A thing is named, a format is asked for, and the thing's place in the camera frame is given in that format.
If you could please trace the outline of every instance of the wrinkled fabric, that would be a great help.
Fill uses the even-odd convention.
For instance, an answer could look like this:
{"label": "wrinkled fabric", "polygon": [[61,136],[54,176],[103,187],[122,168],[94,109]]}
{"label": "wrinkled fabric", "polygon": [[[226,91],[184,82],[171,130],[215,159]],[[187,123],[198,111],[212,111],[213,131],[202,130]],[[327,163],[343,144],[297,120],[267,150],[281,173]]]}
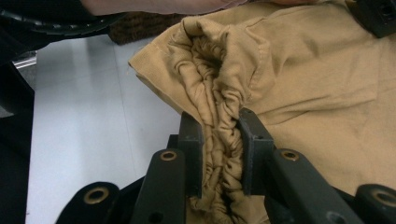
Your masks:
{"label": "wrinkled fabric", "polygon": [[190,199],[191,223],[268,219],[262,197],[242,191],[242,107],[332,186],[396,189],[395,52],[396,35],[375,38],[342,1],[188,17],[139,51],[130,60],[139,78],[203,126],[203,197]]}

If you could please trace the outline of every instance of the white surface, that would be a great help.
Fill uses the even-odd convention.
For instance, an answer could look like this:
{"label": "white surface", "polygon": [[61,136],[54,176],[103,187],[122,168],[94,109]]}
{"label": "white surface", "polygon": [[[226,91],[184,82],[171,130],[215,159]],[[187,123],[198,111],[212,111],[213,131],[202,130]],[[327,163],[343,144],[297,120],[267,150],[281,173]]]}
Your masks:
{"label": "white surface", "polygon": [[26,223],[55,223],[93,182],[124,188],[178,132],[179,114],[128,66],[148,42],[118,47],[102,35],[38,52]]}

